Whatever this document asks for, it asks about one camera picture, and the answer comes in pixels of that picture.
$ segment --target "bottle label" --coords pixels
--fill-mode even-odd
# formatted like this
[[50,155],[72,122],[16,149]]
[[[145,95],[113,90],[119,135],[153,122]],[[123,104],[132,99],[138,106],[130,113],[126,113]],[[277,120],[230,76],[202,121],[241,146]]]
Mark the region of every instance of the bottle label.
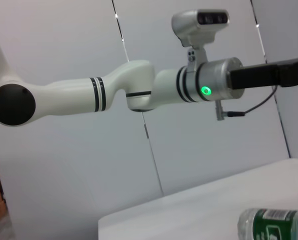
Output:
[[293,218],[297,211],[260,209],[253,220],[254,240],[291,240]]

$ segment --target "green led light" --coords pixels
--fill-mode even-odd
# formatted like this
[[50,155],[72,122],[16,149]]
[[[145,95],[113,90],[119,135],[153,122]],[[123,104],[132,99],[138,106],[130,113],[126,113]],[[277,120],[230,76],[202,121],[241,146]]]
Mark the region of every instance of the green led light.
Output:
[[211,95],[212,91],[209,87],[207,86],[203,86],[201,88],[201,92],[204,94],[204,95]]

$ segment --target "camera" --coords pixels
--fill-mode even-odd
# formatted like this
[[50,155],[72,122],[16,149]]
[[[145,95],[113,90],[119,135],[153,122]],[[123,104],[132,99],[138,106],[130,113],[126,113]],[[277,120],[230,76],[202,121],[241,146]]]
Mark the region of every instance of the camera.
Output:
[[226,10],[188,10],[173,15],[172,30],[182,46],[193,48],[212,43],[216,32],[229,23]]

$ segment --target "water bottle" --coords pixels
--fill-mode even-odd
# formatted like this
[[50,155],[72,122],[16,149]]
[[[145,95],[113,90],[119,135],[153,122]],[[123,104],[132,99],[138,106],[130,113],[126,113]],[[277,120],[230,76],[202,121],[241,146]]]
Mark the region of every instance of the water bottle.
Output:
[[245,210],[238,222],[239,240],[298,240],[298,211]]

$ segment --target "cable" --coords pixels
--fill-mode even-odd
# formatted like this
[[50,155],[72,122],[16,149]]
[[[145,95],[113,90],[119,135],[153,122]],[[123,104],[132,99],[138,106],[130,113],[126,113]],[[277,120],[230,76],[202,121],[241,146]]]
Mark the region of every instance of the cable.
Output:
[[261,105],[263,105],[264,103],[266,103],[275,94],[275,92],[277,91],[277,89],[278,89],[278,86],[276,85],[274,87],[274,89],[272,90],[272,93],[270,93],[270,95],[265,100],[263,100],[262,102],[260,102],[258,105],[256,105],[256,106],[248,109],[247,111],[244,112],[244,114],[250,113],[251,111],[259,108]]
[[276,85],[274,87],[274,89],[272,90],[272,93],[270,93],[270,95],[267,96],[267,98],[265,100],[263,100],[262,102],[260,102],[256,106],[248,109],[247,111],[227,111],[227,112],[225,112],[226,113],[226,116],[229,117],[229,118],[232,118],[232,117],[244,117],[246,114],[250,113],[251,111],[259,108],[261,105],[263,105],[264,103],[266,103],[276,93],[277,89],[278,89],[278,86]]

